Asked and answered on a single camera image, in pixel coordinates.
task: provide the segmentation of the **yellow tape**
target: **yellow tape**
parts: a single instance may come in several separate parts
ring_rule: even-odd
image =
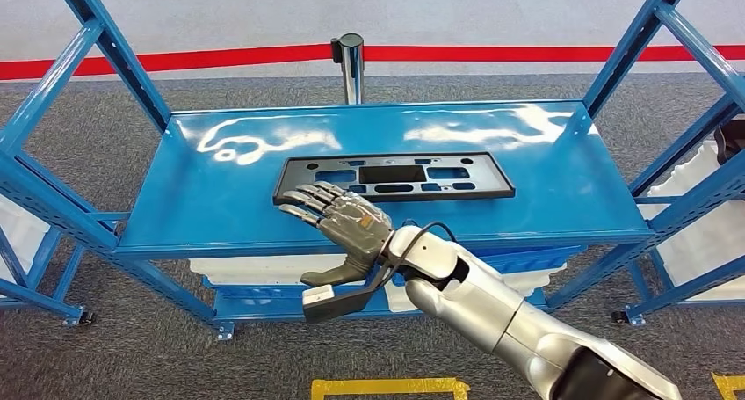
[[[455,378],[404,378],[397,380],[313,380],[310,399],[342,394],[452,393],[453,400],[467,400],[468,384]]]
[[[724,376],[712,373],[712,378],[724,400],[737,400],[735,391],[745,391],[745,375]]]

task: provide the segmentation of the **metal stanchion post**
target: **metal stanchion post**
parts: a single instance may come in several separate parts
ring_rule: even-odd
[[[362,37],[357,33],[346,33],[331,40],[334,63],[341,63],[344,79],[344,96],[347,104],[362,104],[362,81],[365,60],[362,56]]]

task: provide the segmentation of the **white storage bin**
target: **white storage bin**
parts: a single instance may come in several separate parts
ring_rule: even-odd
[[[190,259],[190,269],[204,275],[214,286],[289,285],[301,284],[300,276],[306,271],[323,271],[341,265],[344,254],[335,255],[290,255],[277,257],[239,258],[195,258]],[[532,295],[534,289],[547,286],[551,273],[566,268],[504,274],[504,281],[524,296]],[[349,283],[361,286],[362,281]],[[384,287],[391,312],[416,309],[404,292],[388,282]]]
[[[648,196],[675,196],[688,192],[718,167],[715,142],[704,142],[688,163],[678,165],[663,184]],[[667,205],[639,205],[644,218],[652,218]],[[745,201],[730,200],[699,218],[657,247],[673,284],[707,273],[745,254]],[[712,288],[690,301],[745,299],[745,276]]]
[[[18,262],[27,273],[31,270],[33,259],[49,225],[35,215],[19,207],[11,200],[0,195],[0,227],[11,243],[11,248],[18,257]],[[0,261],[0,279],[15,281],[11,270]]]

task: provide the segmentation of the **white floor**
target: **white floor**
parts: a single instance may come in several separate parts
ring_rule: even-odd
[[[103,0],[137,53],[325,42],[611,46],[643,0]],[[714,44],[745,43],[741,0],[683,0]],[[62,0],[0,0],[0,61],[51,58],[76,31]],[[654,44],[676,44],[662,31]],[[595,72],[599,63],[370,63],[368,75]],[[638,71],[697,71],[691,62]],[[162,72],[156,77],[338,75],[330,62]]]

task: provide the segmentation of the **red stripe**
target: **red stripe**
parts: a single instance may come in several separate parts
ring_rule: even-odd
[[[728,60],[745,60],[745,45],[715,46]],[[613,47],[436,47],[365,46],[368,62],[604,62]],[[233,48],[138,55],[148,72],[224,68],[251,64],[306,62],[331,58],[329,44]],[[647,47],[642,62],[693,60],[680,46]],[[0,62],[0,80],[36,79],[52,60]],[[113,69],[104,57],[83,60],[75,76],[109,75]]]

